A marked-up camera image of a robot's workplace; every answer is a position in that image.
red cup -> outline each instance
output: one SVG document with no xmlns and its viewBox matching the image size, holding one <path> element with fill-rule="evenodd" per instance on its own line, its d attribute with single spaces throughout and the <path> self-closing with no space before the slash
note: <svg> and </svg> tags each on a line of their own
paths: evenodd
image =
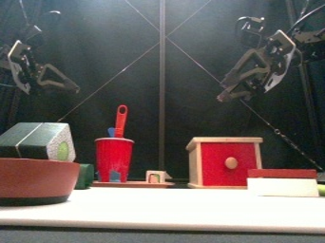
<svg viewBox="0 0 325 243">
<path fill-rule="evenodd" d="M 102 138 L 95 140 L 99 181 L 127 181 L 134 143 L 133 140 L 122 138 Z"/>
</svg>

wooden box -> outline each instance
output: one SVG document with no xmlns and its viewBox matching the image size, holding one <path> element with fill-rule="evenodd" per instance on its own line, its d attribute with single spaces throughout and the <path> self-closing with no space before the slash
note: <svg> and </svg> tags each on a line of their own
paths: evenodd
<svg viewBox="0 0 325 243">
<path fill-rule="evenodd" d="M 193 138 L 190 188 L 246 188 L 248 170 L 262 169 L 262 138 Z"/>
</svg>

terracotta bowl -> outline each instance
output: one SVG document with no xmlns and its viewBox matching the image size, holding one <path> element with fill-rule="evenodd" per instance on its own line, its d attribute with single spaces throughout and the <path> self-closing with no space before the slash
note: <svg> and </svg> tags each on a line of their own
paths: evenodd
<svg viewBox="0 0 325 243">
<path fill-rule="evenodd" d="M 67 201 L 79 176 L 79 163 L 0 158 L 0 206 Z"/>
</svg>

small white object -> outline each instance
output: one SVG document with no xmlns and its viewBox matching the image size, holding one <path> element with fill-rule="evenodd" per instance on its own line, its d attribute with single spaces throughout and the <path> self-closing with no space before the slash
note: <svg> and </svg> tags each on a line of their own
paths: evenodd
<svg viewBox="0 0 325 243">
<path fill-rule="evenodd" d="M 315 178 L 249 178 L 248 190 L 257 196 L 319 196 Z"/>
<path fill-rule="evenodd" d="M 165 180 L 171 178 L 166 171 L 147 171 L 146 182 L 147 183 L 165 183 Z"/>
</svg>

white table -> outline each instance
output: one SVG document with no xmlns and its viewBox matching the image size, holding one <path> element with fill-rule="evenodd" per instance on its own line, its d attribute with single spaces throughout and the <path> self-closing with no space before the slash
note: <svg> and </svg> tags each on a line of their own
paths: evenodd
<svg viewBox="0 0 325 243">
<path fill-rule="evenodd" d="M 292 239 L 297 234 L 304 235 L 301 242 L 307 237 L 325 242 L 325 197 L 253 196 L 246 190 L 91 188 L 75 190 L 66 203 L 0 207 L 0 225 L 0 238 L 28 231 L 121 232 L 121 236 L 129 232 L 135 238 L 139 231 L 165 236 L 170 232 L 210 237 L 289 235 Z"/>
</svg>

